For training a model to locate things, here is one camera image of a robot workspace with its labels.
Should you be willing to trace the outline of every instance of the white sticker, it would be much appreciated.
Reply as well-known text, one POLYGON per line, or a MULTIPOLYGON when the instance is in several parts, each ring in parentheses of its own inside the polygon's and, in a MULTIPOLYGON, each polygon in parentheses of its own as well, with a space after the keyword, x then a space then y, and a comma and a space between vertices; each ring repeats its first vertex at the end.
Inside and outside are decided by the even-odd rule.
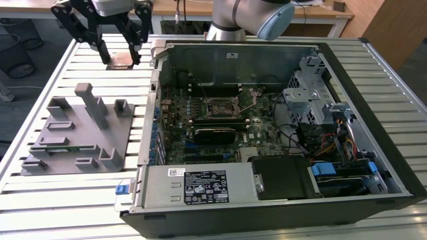
POLYGON ((186 168, 170 168, 167 170, 167 176, 168 177, 179 177, 184 176, 186 168))
POLYGON ((236 52, 227 52, 227 58, 228 58, 228 59, 238 59, 238 58, 239 58, 239 53, 236 53, 236 52))
POLYGON ((214 195, 214 198, 215 199, 222 199, 222 198, 227 198, 228 197, 228 194, 227 193, 220 193, 220 194, 215 194, 214 195))

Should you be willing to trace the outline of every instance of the metal frame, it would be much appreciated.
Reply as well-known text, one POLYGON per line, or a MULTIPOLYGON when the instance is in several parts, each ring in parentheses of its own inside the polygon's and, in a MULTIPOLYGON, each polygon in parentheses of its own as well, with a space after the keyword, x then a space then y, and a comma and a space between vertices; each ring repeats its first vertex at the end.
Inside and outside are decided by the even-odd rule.
MULTIPOLYGON (((151 36, 163 40, 202 40, 200 35, 163 35, 151 36)), ((109 49, 127 51, 127 42, 117 34, 104 34, 109 49)), ((370 108, 372 109, 386 131, 395 142, 406 161, 415 174, 427 186, 427 153, 426 132, 427 114, 426 106, 416 101, 412 91, 406 88, 404 82, 398 78, 387 63, 375 52, 364 46, 358 39, 286 37, 278 41, 312 43, 324 41, 331 49, 356 85, 370 108)), ((137 174, 137 157, 140 150, 137 142, 144 125, 147 92, 150 88, 148 66, 151 60, 150 44, 139 52, 143 63, 136 69, 127 71, 109 71, 105 77, 105 66, 101 64, 97 52, 89 50, 85 44, 72 41, 64 57, 57 65, 40 98, 29 112, 15 141, 9 147, 5 158, 0 163, 0 226, 1 237, 8 239, 141 239, 139 233, 123 223, 119 213, 113 209, 115 185, 123 179, 131 179, 137 174), (57 175, 52 177, 16 176, 19 172, 20 157, 28 150, 27 143, 37 138, 47 117, 44 106, 51 96, 69 96, 67 88, 75 86, 77 80, 96 83, 93 89, 101 93, 104 100, 108 96, 124 96, 129 103, 137 104, 133 119, 133 129, 128 143, 129 157, 125 159, 125 171, 113 174, 80 174, 57 175), (125 90, 112 92, 111 86, 132 86, 125 90)), ((339 98, 346 97, 336 83, 331 83, 339 98)), ((416 204, 402 210, 386 211, 374 217, 359 221, 356 224, 342 226, 306 227, 276 231, 258 231, 231 233, 219 236, 200 236, 186 239, 248 239, 271 240, 311 236, 316 240, 374 239, 378 237, 400 240, 412 236, 414 239, 424 238, 427 224, 427 208, 416 204)))

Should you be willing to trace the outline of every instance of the blue latch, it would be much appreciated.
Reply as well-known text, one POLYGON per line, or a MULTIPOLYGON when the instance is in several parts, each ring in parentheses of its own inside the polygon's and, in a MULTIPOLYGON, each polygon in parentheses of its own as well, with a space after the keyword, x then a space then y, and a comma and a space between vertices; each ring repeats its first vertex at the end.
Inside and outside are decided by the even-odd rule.
POLYGON ((375 165, 375 162, 370 161, 367 163, 367 165, 368 165, 368 168, 371 169, 372 173, 375 173, 379 170, 376 165, 375 165))
POLYGON ((127 195, 127 194, 129 194, 129 185, 128 184, 117 185, 115 187, 115 194, 116 195, 127 195))
POLYGON ((336 171, 335 171, 335 167, 332 165, 332 163, 330 162, 322 162, 322 163, 316 163, 312 167, 312 174, 315 176, 319 175, 335 175, 336 171))

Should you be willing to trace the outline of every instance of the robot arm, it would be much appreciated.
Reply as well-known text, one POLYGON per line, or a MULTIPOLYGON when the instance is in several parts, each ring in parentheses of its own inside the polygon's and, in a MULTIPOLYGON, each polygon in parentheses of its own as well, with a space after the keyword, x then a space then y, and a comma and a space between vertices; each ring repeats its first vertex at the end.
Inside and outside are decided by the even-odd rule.
POLYGON ((295 7, 291 0, 214 0, 208 40, 243 41, 246 31, 275 40, 287 29, 295 7))
POLYGON ((75 40, 88 43, 91 49, 99 52, 104 64, 111 62, 111 56, 103 40, 101 25, 115 25, 128 43, 135 65, 140 63, 141 44, 148 40, 152 9, 151 0, 60 0, 51 7, 53 15, 75 40), (141 20, 140 32, 133 29, 128 17, 132 9, 141 20), (75 10, 87 18, 87 27, 76 17, 75 10))

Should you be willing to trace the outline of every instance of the motherboard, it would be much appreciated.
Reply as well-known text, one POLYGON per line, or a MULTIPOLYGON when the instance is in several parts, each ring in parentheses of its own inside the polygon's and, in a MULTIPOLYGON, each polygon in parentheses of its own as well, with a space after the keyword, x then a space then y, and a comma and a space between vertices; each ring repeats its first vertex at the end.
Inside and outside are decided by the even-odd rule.
POLYGON ((247 162, 283 155, 272 97, 262 86, 163 88, 166 164, 247 162))

